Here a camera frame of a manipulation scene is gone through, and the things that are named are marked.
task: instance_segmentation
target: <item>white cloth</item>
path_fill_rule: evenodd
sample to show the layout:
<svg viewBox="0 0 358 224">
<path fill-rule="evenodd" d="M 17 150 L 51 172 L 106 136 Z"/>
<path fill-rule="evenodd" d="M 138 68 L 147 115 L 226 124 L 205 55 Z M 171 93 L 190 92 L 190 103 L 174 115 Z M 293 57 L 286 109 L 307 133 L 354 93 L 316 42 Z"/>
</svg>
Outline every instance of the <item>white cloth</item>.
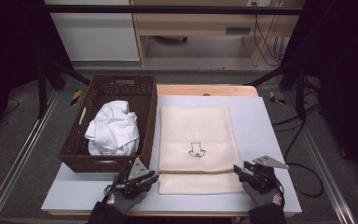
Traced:
<svg viewBox="0 0 358 224">
<path fill-rule="evenodd" d="M 126 101 L 104 104 L 89 123 L 85 137 L 89 139 L 91 155 L 134 154 L 139 145 L 136 115 L 130 112 Z"/>
<path fill-rule="evenodd" d="M 242 166 L 227 105 L 161 108 L 159 193 L 218 194 L 243 191 Z"/>
</svg>

